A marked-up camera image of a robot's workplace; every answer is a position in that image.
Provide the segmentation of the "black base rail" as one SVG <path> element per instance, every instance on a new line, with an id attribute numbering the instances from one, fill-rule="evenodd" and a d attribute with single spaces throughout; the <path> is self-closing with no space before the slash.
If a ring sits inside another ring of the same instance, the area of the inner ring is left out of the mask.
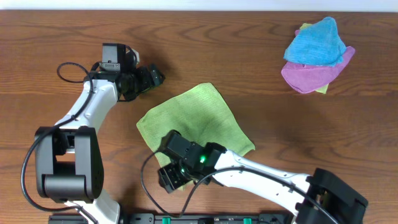
<path id="1" fill-rule="evenodd" d="M 259 215 L 184 215 L 172 218 L 152 213 L 123 215 L 120 223 L 129 224 L 291 224 L 294 216 L 289 213 L 262 213 Z"/>

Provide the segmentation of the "blue microfiber cloth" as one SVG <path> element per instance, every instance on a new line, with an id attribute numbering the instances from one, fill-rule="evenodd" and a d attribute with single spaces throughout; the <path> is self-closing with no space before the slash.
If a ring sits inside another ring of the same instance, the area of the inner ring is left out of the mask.
<path id="1" fill-rule="evenodd" d="M 346 50 L 335 19 L 325 17 L 299 31 L 286 48 L 284 59 L 292 63 L 334 67 L 343 62 Z"/>

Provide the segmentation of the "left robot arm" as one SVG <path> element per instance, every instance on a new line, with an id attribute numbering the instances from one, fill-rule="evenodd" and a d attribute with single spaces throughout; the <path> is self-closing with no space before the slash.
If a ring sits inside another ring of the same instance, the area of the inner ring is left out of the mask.
<path id="1" fill-rule="evenodd" d="M 116 103 L 135 100 L 165 77 L 154 64 L 140 66 L 130 46 L 110 43 L 103 44 L 102 60 L 84 73 L 83 91 L 70 111 L 35 133 L 28 154 L 35 156 L 37 192 L 88 223 L 127 223 L 120 204 L 103 188 L 97 133 Z"/>

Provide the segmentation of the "green microfiber cloth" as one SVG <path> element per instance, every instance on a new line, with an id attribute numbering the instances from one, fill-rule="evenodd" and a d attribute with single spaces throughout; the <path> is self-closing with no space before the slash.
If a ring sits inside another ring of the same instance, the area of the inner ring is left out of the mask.
<path id="1" fill-rule="evenodd" d="M 211 83 L 201 83 L 150 109 L 136 126 L 153 152 L 171 130 L 201 146 L 216 142 L 240 156 L 255 149 Z"/>

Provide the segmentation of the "yellow-green cloth at bottom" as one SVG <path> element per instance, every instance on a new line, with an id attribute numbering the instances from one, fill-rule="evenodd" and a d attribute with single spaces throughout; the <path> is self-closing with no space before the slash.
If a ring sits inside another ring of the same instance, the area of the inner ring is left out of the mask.
<path id="1" fill-rule="evenodd" d="M 300 26 L 299 29 L 300 29 L 300 30 L 306 29 L 306 28 L 310 27 L 311 25 L 312 25 L 312 24 L 309 24 L 309 23 L 303 23 L 303 24 Z M 321 88 L 316 89 L 315 91 L 318 92 L 318 93 L 326 94 L 327 89 L 328 89 L 328 84 L 322 86 Z"/>

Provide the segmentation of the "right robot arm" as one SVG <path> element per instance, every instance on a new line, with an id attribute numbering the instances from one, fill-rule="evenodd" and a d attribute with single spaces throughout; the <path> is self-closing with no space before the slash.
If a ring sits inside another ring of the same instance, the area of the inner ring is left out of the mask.
<path id="1" fill-rule="evenodd" d="M 245 159 L 224 146 L 191 142 L 175 130 L 158 151 L 171 163 L 158 171 L 168 193 L 194 181 L 248 191 L 287 209 L 293 223 L 362 223 L 368 200 L 334 173 L 317 168 L 313 175 L 277 170 Z"/>

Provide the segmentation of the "purple microfiber cloth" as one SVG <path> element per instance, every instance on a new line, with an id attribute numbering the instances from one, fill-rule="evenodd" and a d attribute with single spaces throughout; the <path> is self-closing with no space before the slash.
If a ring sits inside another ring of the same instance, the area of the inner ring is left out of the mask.
<path id="1" fill-rule="evenodd" d="M 281 75 L 295 91 L 301 94 L 311 93 L 336 79 L 350 63 L 355 53 L 355 48 L 347 47 L 343 54 L 343 61 L 334 67 L 287 62 L 281 70 Z"/>

